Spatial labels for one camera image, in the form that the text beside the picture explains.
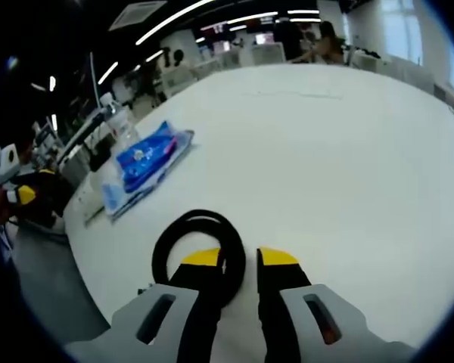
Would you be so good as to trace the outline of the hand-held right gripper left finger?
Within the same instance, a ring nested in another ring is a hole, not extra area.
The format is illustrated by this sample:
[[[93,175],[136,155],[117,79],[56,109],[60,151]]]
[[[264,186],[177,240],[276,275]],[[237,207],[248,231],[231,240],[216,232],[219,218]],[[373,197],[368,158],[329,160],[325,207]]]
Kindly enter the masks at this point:
[[[113,315],[118,362],[208,362],[222,309],[223,248],[188,254],[172,276],[170,250],[154,249],[155,285]]]

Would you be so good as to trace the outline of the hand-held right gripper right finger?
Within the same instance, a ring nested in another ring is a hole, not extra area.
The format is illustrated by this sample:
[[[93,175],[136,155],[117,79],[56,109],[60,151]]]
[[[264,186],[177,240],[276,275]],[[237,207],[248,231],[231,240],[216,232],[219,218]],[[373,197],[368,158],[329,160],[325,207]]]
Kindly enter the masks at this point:
[[[257,250],[259,319],[267,362],[366,362],[363,314],[324,284],[312,284],[291,254]]]

